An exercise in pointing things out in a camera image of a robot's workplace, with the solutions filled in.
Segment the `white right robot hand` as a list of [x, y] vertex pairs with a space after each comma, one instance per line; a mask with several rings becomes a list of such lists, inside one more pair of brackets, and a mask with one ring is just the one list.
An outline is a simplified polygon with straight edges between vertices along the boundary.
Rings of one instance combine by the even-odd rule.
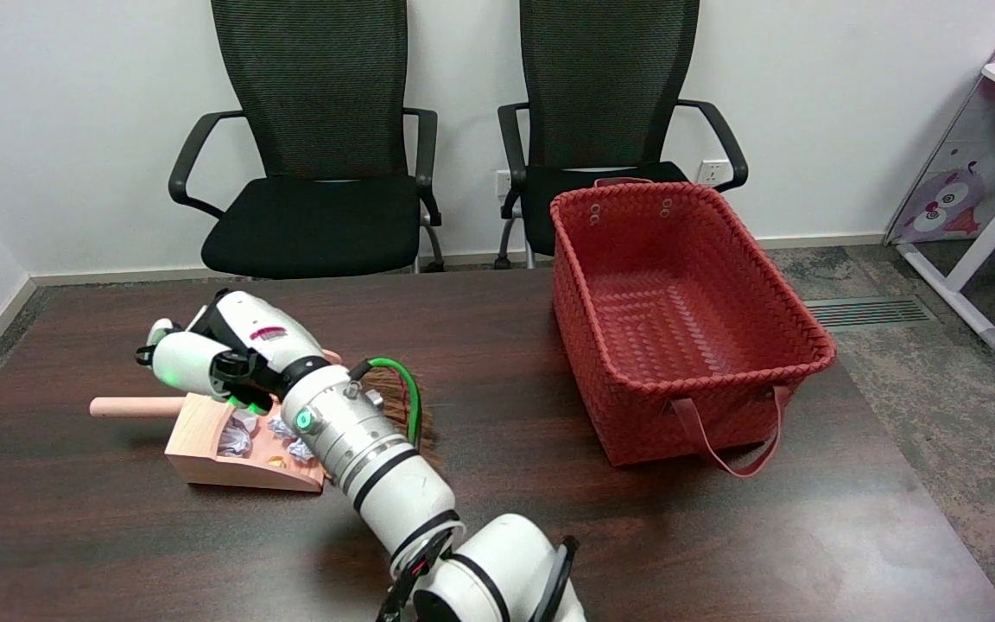
[[135, 361], [163, 384], [268, 415], [273, 402], [299, 409], [327, 387], [347, 384], [346, 367], [292, 316], [248, 292], [224, 289], [186, 329], [160, 319]]

